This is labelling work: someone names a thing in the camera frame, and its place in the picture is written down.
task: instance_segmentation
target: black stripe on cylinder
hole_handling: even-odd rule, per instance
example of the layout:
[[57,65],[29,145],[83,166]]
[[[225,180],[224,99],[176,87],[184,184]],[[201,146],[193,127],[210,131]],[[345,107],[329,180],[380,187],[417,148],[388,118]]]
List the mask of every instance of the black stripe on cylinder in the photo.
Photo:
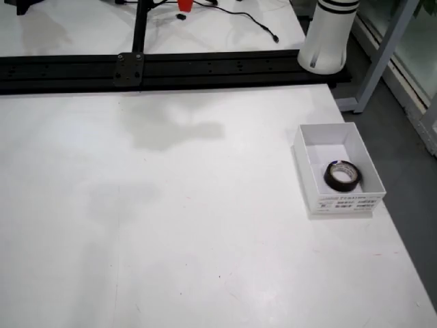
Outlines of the black stripe on cylinder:
[[323,2],[326,2],[329,5],[337,5],[339,7],[353,7],[355,5],[358,5],[360,3],[360,0],[355,2],[338,2],[334,0],[323,0]]
[[354,8],[351,10],[336,10],[336,9],[331,9],[328,7],[325,7],[324,5],[322,5],[320,3],[320,1],[317,2],[317,5],[320,7],[320,9],[324,10],[325,12],[330,12],[331,14],[338,14],[338,15],[346,15],[346,14],[351,14],[353,12],[355,12],[358,8]]

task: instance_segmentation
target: black metal pole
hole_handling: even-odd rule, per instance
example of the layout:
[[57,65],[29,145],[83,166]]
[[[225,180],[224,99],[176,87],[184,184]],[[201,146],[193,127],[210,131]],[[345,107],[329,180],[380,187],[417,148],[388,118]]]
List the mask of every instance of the black metal pole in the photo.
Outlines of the black metal pole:
[[144,52],[145,26],[147,25],[147,11],[150,0],[138,0],[137,18],[135,19],[133,53]]

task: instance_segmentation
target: label on box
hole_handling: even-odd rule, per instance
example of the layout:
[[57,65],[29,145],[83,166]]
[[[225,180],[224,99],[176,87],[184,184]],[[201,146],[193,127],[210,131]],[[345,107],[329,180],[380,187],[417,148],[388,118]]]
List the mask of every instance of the label on box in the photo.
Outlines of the label on box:
[[379,204],[380,196],[337,196],[319,199],[316,212],[365,212],[373,210]]

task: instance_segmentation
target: open box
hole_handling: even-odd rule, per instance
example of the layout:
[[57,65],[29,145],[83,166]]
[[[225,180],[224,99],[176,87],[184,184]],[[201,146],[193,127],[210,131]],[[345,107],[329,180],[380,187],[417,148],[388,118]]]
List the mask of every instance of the open box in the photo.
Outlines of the open box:
[[[294,156],[313,214],[371,212],[386,194],[354,123],[300,125]],[[335,191],[324,181],[329,163],[338,160],[349,161],[361,171],[363,178],[351,192]]]

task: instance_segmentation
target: black tape roll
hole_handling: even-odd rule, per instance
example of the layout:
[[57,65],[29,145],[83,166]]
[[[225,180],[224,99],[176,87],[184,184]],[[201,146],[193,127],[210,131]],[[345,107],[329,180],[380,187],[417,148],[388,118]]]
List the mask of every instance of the black tape roll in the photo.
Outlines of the black tape roll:
[[[334,177],[334,172],[340,171],[346,173],[350,181],[341,181]],[[325,182],[328,186],[341,193],[348,193],[356,188],[361,181],[360,170],[347,161],[334,161],[328,165],[324,174]]]

